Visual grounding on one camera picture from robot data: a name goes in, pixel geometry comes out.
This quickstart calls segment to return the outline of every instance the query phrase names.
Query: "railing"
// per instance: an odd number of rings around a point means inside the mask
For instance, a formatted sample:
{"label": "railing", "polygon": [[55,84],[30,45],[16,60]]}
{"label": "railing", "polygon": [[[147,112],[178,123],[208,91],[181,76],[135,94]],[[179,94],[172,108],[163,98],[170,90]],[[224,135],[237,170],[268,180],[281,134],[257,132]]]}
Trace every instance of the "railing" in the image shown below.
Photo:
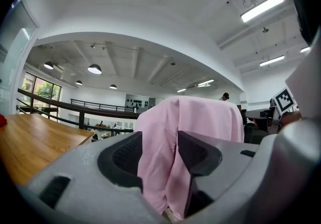
{"label": "railing", "polygon": [[[16,106],[18,110],[20,110],[23,113],[39,113],[39,114],[44,114],[50,118],[57,119],[59,121],[67,122],[70,124],[77,125],[80,129],[84,128],[93,128],[93,129],[100,129],[100,130],[105,130],[105,131],[114,131],[114,132],[125,132],[125,133],[130,133],[133,132],[133,130],[128,130],[128,129],[110,129],[110,128],[103,128],[103,127],[94,127],[90,125],[84,124],[85,120],[85,114],[91,114],[91,115],[98,115],[98,116],[105,116],[105,117],[113,117],[113,118],[122,118],[122,119],[132,119],[136,120],[139,116],[139,114],[133,113],[133,112],[126,112],[126,111],[117,111],[117,110],[106,110],[106,109],[95,109],[95,108],[89,108],[85,106],[79,106],[75,104],[70,104],[66,102],[61,102],[61,101],[56,101],[52,99],[47,99],[44,97],[41,97],[39,95],[27,92],[22,89],[18,89],[18,92],[30,97],[30,105],[26,104],[25,102],[21,101],[20,99],[17,98],[19,102],[21,102],[25,106]],[[79,112],[79,122],[73,122],[70,120],[66,120],[54,115],[51,115],[51,111],[58,111],[58,108],[50,108],[47,107],[46,110],[40,110],[39,108],[34,107],[34,100],[38,100],[44,103],[47,103],[49,105],[53,105],[59,108],[67,109],[67,110],[73,110]]]}
{"label": "railing", "polygon": [[133,113],[133,107],[123,107],[123,106],[115,106],[115,105],[108,105],[103,103],[95,103],[89,101],[81,101],[76,99],[71,99],[71,104],[84,106],[92,109],[105,109],[105,110],[115,110],[115,111],[122,111],[126,113]]}

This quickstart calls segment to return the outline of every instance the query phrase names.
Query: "white ceiling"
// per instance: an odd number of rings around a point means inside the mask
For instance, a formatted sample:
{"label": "white ceiling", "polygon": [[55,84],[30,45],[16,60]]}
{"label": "white ceiling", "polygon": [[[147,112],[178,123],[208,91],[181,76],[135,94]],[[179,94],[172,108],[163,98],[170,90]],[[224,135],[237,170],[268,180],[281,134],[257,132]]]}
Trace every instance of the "white ceiling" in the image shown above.
{"label": "white ceiling", "polygon": [[[63,13],[71,7],[91,4],[122,4],[139,7],[156,6],[167,12],[175,22],[187,22],[204,32],[222,52],[233,61],[241,74],[258,71],[259,63],[280,55],[288,61],[301,60],[300,49],[305,42],[300,35],[292,0],[243,23],[240,15],[253,7],[254,0],[51,0],[53,7]],[[263,27],[269,29],[262,33]],[[98,43],[96,49],[91,43]],[[135,44],[117,44],[113,41],[68,41],[46,45],[42,48],[46,59],[51,52],[58,52],[52,60],[84,75],[88,63],[99,63],[104,73],[144,80],[157,85],[184,88],[198,79],[206,79],[208,72],[194,68],[181,61],[171,66],[169,55],[156,55]]]}

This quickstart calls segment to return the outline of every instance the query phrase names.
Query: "wooden table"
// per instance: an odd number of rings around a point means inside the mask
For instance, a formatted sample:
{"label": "wooden table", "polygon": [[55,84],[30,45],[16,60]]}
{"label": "wooden table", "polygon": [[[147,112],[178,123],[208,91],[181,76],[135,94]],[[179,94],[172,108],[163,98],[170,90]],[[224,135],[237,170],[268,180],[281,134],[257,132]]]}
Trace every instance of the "wooden table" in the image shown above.
{"label": "wooden table", "polygon": [[94,134],[49,120],[39,114],[5,116],[0,128],[0,157],[13,182],[25,184],[63,153]]}

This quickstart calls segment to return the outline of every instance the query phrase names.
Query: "red object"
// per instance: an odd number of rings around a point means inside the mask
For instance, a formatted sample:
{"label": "red object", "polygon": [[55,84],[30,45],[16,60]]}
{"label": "red object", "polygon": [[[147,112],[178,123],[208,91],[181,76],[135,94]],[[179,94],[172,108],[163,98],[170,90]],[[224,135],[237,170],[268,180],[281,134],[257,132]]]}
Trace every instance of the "red object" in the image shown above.
{"label": "red object", "polygon": [[0,114],[0,127],[3,127],[5,124],[7,124],[7,120],[5,116]]}

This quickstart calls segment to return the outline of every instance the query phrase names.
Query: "pink cloth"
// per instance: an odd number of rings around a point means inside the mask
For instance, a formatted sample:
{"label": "pink cloth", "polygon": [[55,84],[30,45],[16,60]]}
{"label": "pink cloth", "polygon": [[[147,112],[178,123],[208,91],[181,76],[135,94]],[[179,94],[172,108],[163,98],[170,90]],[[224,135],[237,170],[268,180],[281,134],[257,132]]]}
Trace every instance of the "pink cloth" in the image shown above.
{"label": "pink cloth", "polygon": [[235,104],[198,97],[170,97],[139,116],[135,131],[142,131],[138,176],[144,197],[160,214],[169,206],[183,219],[190,174],[178,153],[178,130],[234,142],[244,141],[244,130]]}

